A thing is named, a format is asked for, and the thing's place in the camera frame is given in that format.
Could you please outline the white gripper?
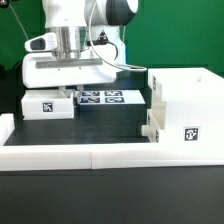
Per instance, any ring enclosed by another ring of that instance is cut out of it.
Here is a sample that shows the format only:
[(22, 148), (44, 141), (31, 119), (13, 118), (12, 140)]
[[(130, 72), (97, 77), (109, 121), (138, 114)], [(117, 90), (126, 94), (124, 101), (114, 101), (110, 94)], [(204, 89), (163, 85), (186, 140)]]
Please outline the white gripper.
[(82, 45), (79, 32), (48, 32), (26, 41), (24, 47), (28, 54), (22, 63), (22, 80), (29, 89), (58, 87), (61, 95), (70, 98), (65, 86), (77, 85), (80, 98), (84, 85), (116, 79), (117, 69)]

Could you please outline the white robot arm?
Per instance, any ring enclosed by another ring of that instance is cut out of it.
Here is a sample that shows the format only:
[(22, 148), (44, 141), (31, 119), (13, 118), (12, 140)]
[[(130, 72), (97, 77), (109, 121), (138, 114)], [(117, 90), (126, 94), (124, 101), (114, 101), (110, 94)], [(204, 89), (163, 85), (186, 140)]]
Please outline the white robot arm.
[(29, 89), (112, 83), (126, 63), (120, 28), (138, 0), (42, 0), (46, 33), (25, 42), (22, 81)]

